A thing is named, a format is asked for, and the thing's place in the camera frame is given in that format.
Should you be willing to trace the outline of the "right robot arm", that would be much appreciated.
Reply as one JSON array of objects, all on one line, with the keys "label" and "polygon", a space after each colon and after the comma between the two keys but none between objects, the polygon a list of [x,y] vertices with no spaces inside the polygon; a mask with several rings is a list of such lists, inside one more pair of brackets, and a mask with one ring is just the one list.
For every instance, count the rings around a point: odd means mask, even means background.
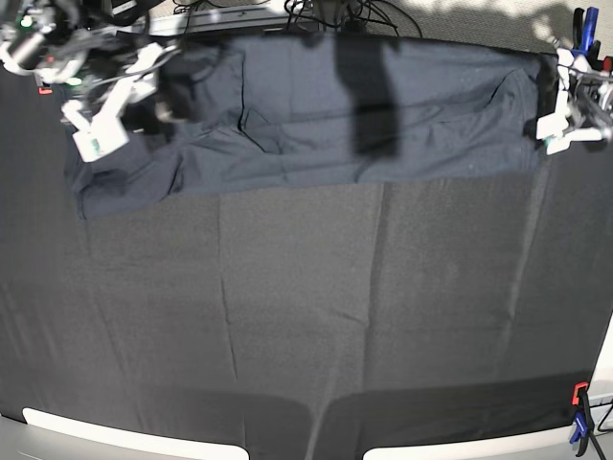
[{"label": "right robot arm", "polygon": [[150,35],[153,1],[4,1],[1,62],[35,77],[40,93],[66,87],[95,114],[123,112],[156,89],[156,73],[177,52]]}]

